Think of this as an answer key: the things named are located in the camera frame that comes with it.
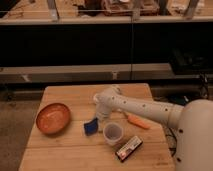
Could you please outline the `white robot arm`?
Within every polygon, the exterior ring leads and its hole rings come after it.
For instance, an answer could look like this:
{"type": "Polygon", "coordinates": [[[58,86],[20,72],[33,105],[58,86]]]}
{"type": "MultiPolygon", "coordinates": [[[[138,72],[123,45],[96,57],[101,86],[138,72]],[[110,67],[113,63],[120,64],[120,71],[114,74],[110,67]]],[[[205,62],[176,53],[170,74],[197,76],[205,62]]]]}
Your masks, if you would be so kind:
{"type": "Polygon", "coordinates": [[[185,106],[127,97],[117,87],[95,95],[96,117],[121,109],[177,130],[175,171],[213,171],[213,101],[198,99],[185,106]]]}

